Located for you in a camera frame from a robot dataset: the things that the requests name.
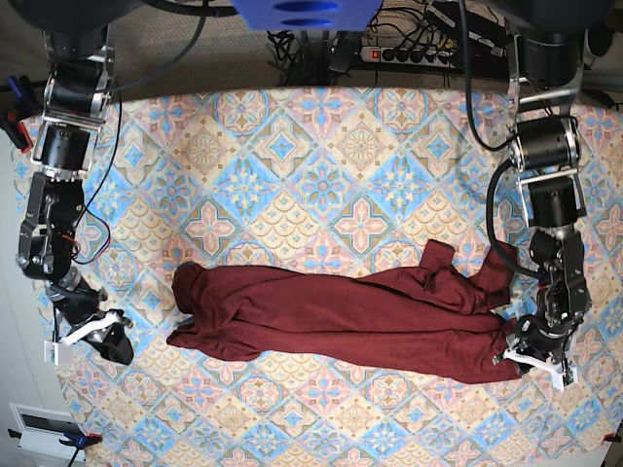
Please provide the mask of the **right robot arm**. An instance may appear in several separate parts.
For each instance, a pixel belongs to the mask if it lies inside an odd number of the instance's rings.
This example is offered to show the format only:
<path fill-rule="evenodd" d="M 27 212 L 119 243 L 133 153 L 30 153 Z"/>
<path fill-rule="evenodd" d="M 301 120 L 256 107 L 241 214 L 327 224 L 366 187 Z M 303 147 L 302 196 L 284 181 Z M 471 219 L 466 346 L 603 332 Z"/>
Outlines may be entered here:
<path fill-rule="evenodd" d="M 13 10 L 44 36 L 50 74 L 42 123 L 31 160 L 31 181 L 21 222 L 17 262 L 23 274 L 44 283 L 53 316 L 70 326 L 44 343 L 57 365 L 84 341 L 113 363 L 128 365 L 134 353 L 120 309 L 101 309 L 105 290 L 93 289 L 73 266 L 75 234 L 86 211 L 83 180 L 112 97 L 115 51 L 111 24 L 139 7 L 137 1 L 14 1 Z"/>

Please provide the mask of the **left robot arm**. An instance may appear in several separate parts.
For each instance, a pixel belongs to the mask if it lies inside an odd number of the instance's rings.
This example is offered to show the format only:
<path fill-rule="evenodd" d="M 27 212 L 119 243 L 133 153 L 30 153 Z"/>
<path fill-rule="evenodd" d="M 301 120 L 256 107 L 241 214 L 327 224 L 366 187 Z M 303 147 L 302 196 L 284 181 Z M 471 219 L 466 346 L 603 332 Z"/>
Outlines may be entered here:
<path fill-rule="evenodd" d="M 581 144 L 571 106 L 584 73 L 585 36 L 611 7 L 609 1 L 494 1 L 504 17 L 509 67 L 510 136 L 493 146 L 479 134 L 472 104 L 471 37 L 465 2 L 459 2 L 465 105 L 476 142 L 508 158 L 495 170 L 486 196 L 486 226 L 492 249 L 514 272 L 538 283 L 537 311 L 518 319 L 494 364 L 505 360 L 547 372 L 564 390 L 577 379 L 570 360 L 572 337 L 592 301 L 584 276 L 584 244 L 576 222 L 587 213 L 580 180 Z M 495 190 L 509 169 L 525 223 L 534 230 L 529 253 L 536 269 L 506 254 L 495 236 Z"/>

